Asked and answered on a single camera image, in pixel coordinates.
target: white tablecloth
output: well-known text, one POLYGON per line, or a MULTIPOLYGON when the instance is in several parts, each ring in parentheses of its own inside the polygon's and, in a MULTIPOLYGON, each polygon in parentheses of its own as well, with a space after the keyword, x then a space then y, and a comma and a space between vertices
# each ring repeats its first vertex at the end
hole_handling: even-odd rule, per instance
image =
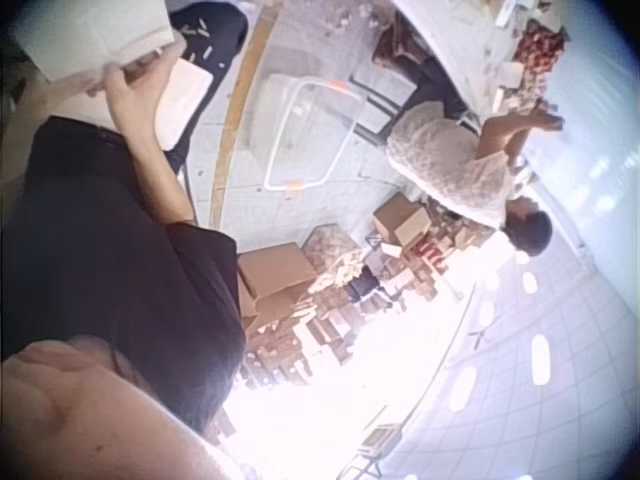
POLYGON ((515 54, 528 17, 516 9, 498 28, 482 0, 394 0, 447 70, 469 108, 481 120, 492 115, 498 66, 515 54))

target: dark clothing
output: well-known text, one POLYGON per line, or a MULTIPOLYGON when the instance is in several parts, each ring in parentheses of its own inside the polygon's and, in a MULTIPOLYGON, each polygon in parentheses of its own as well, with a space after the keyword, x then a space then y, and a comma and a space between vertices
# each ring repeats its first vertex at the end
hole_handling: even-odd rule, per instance
POLYGON ((402 105, 398 114, 380 130, 378 135, 385 141, 405 113, 425 102, 442 102, 445 118, 454 120, 460 119, 467 111, 467 106, 453 82, 435 57, 428 58, 422 65, 416 65, 404 57, 398 57, 394 61, 404 75, 416 84, 416 89, 402 105))
MULTIPOLYGON (((195 29, 199 18, 214 53, 228 53, 209 58, 228 68, 246 18, 219 3, 172 15, 176 28, 195 29)), ((214 76, 190 130, 167 154, 174 170, 223 77, 214 76)), ((97 336, 201 432, 228 396, 246 343, 236 270, 231 238, 153 220, 119 135, 51 119, 36 135, 24 195, 3 232, 2 358, 38 340, 97 336)))
POLYGON ((347 295, 353 303, 358 303, 372 295, 375 290, 381 288, 380 280, 365 265, 362 272, 356 278, 345 285, 347 295))

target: brown box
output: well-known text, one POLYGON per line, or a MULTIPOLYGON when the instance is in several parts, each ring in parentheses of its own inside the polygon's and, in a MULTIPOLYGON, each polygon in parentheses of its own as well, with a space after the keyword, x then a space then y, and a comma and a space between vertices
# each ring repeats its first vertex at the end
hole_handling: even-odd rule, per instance
POLYGON ((243 253, 238 268, 255 301, 251 330, 288 317, 317 273, 295 243, 243 253))
POLYGON ((256 312, 256 302, 253 297, 251 297, 240 274, 238 274, 238 300, 240 302, 242 326, 245 330, 248 330, 255 321, 258 312, 256 312))
POLYGON ((431 226, 426 209, 400 192, 374 212, 373 222, 382 235, 380 248, 395 258, 411 248, 431 226))

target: wooden strip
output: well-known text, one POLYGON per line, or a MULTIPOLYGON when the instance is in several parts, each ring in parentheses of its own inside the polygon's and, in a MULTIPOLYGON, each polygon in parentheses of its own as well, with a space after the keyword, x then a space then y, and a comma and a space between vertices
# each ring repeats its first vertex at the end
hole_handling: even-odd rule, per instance
POLYGON ((242 114, 247 102, 247 96, 251 89, 251 84, 258 69, 258 64, 264 53, 267 41, 273 30, 273 26, 278 19, 279 6, 265 7, 262 10, 260 19, 249 41, 247 52, 242 60, 238 79, 233 90, 229 111, 225 120, 222 138, 220 140, 220 150, 218 151, 218 163, 213 178, 213 194, 211 196, 211 228, 220 228, 222 220, 222 209, 224 198, 231 171, 231 160, 236 144, 236 137, 242 122, 242 114))

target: hand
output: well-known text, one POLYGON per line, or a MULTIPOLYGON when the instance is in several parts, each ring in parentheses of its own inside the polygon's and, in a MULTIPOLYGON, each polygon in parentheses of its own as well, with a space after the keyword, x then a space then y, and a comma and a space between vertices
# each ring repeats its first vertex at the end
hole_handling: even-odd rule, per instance
POLYGON ((66 100, 86 92, 97 80, 94 73, 83 72, 49 83, 30 62, 16 66, 12 73, 14 80, 26 81, 14 115, 36 127, 42 125, 66 100))
POLYGON ((176 35, 176 42, 162 54, 143 65, 135 78, 127 81, 125 72, 117 65, 109 65, 104 89, 111 117, 120 133, 131 141, 156 140, 156 112, 171 70, 184 52, 186 42, 176 35))

